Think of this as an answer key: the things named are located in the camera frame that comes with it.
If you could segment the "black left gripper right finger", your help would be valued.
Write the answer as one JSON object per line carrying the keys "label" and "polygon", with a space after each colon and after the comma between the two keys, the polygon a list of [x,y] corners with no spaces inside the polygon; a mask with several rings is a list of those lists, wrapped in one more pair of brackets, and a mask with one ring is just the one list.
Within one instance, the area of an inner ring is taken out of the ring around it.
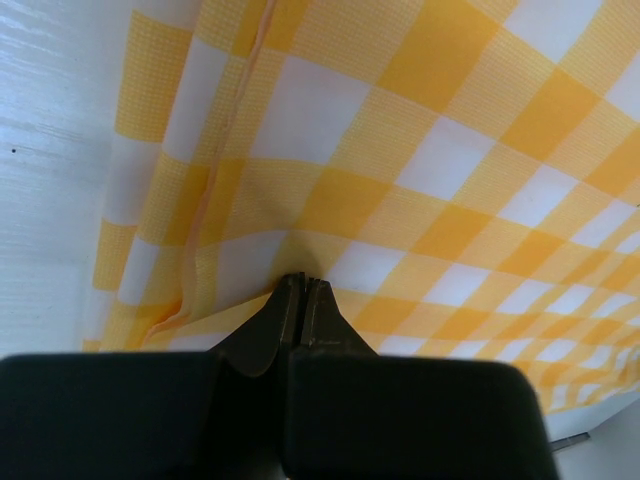
{"label": "black left gripper right finger", "polygon": [[293,479],[556,475],[536,393],[519,369],[379,355],[317,279],[288,360],[282,464]]}

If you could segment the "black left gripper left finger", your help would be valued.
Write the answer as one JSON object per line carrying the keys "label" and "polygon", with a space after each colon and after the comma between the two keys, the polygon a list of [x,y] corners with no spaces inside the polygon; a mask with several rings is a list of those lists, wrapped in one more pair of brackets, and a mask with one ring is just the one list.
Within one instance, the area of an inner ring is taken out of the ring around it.
{"label": "black left gripper left finger", "polygon": [[305,276],[283,277],[204,351],[5,358],[2,477],[283,478],[282,365],[305,300]]}

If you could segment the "yellow white checkered cloth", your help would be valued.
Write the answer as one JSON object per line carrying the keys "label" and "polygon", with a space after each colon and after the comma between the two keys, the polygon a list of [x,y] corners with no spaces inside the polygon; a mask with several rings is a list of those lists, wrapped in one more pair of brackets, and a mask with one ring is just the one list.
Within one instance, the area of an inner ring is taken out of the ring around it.
{"label": "yellow white checkered cloth", "polygon": [[635,1],[137,1],[87,351],[205,349],[329,281],[378,351],[548,412],[639,386]]}

